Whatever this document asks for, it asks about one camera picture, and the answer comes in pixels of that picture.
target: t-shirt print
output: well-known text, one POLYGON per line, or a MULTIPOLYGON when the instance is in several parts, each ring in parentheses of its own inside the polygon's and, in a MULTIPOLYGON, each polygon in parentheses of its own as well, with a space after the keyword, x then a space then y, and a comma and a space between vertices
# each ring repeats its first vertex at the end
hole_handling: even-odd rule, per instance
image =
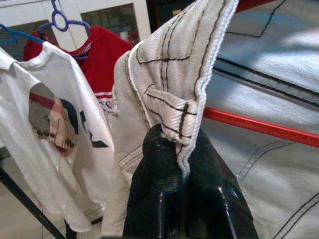
POLYGON ((28 118, 38 139, 47 139, 66 153, 74 147, 78 130, 72 125, 63 102, 43 83, 38 83, 29 92, 28 118))

